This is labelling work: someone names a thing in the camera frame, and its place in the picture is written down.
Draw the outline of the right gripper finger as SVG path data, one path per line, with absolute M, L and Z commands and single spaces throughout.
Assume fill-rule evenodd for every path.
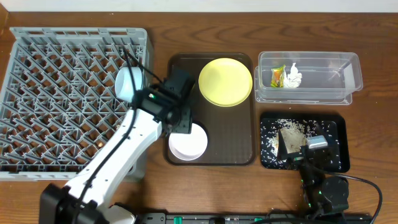
M 297 157 L 301 152 L 301 147 L 305 145 L 305 135 L 297 128 L 282 128 L 278 132 L 278 152 L 279 160 Z
M 323 136 L 325 139 L 328 139 L 328 134 L 323 130 L 319 123 L 315 123 L 315 133 L 317 136 Z

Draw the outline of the aluminium foil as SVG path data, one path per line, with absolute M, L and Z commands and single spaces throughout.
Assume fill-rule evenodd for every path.
M 295 65 L 296 63 L 292 64 L 289 74 L 284 71 L 284 88 L 298 88 L 302 82 L 302 74 Z

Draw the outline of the light blue bowl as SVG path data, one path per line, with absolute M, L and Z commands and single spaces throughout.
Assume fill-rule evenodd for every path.
M 141 69 L 139 67 L 132 67 L 131 69 L 127 67 L 121 68 L 116 76 L 114 85 L 116 97 L 131 103 L 134 96 L 133 83 L 135 84 L 136 90 L 143 89 L 144 76 Z

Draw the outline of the green snack wrapper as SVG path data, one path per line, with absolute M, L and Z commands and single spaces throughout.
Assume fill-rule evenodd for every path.
M 271 72 L 272 72 L 271 87 L 283 88 L 284 77 L 285 77 L 285 65 L 279 68 L 273 68 Z

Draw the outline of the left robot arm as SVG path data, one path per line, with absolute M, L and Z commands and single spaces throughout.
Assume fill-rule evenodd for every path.
M 146 86 L 137 67 L 120 69 L 116 96 L 131 104 L 120 127 L 94 159 L 64 187 L 49 184 L 40 196 L 39 223 L 135 223 L 129 210 L 110 201 L 139 158 L 163 134 L 190 133 L 187 99 L 195 79 L 177 70 Z

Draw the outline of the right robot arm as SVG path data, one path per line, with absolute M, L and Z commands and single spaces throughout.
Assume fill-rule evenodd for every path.
M 295 167 L 302 179 L 302 189 L 308 210 L 305 216 L 316 219 L 325 215 L 343 213 L 348 205 L 348 181 L 343 177 L 326 176 L 325 166 L 337 158 L 337 143 L 319 124 L 315 125 L 316 135 L 298 142 L 299 150 L 289 152 L 288 138 L 278 131 L 277 158 Z

